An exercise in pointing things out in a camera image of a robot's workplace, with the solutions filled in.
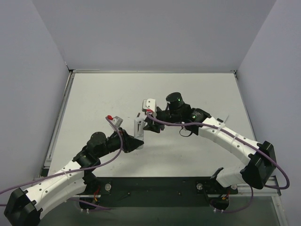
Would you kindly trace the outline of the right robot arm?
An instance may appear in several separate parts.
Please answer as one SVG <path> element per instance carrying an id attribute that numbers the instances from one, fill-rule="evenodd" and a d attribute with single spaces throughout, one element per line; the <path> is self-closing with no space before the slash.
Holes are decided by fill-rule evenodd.
<path id="1" fill-rule="evenodd" d="M 143 100 L 142 111 L 146 114 L 144 130 L 160 133 L 165 126 L 179 126 L 215 142 L 236 156 L 240 165 L 221 167 L 213 174 L 214 180 L 224 188 L 248 184 L 263 189 L 276 168 L 274 146 L 270 142 L 259 143 L 234 132 L 223 120 L 186 104 L 179 92 L 166 97 L 165 110 L 157 106 L 155 99 L 149 98 Z"/>

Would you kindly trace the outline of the white remote control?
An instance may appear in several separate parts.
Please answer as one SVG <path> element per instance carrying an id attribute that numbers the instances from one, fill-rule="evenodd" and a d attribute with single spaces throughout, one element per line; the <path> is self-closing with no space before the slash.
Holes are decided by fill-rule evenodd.
<path id="1" fill-rule="evenodd" d="M 134 138 L 144 141 L 144 128 L 145 121 L 142 117 L 136 117 L 134 119 Z"/>

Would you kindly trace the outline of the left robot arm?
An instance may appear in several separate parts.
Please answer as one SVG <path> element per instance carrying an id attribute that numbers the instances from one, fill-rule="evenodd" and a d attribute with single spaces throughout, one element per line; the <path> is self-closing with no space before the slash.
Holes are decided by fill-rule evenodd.
<path id="1" fill-rule="evenodd" d="M 6 204 L 4 215 L 13 226 L 37 226 L 55 207 L 69 198 L 96 189 L 92 173 L 101 165 L 100 158 L 121 150 L 129 153 L 144 144 L 120 128 L 107 137 L 94 133 L 82 150 L 57 173 L 44 178 L 25 190 L 14 190 Z"/>

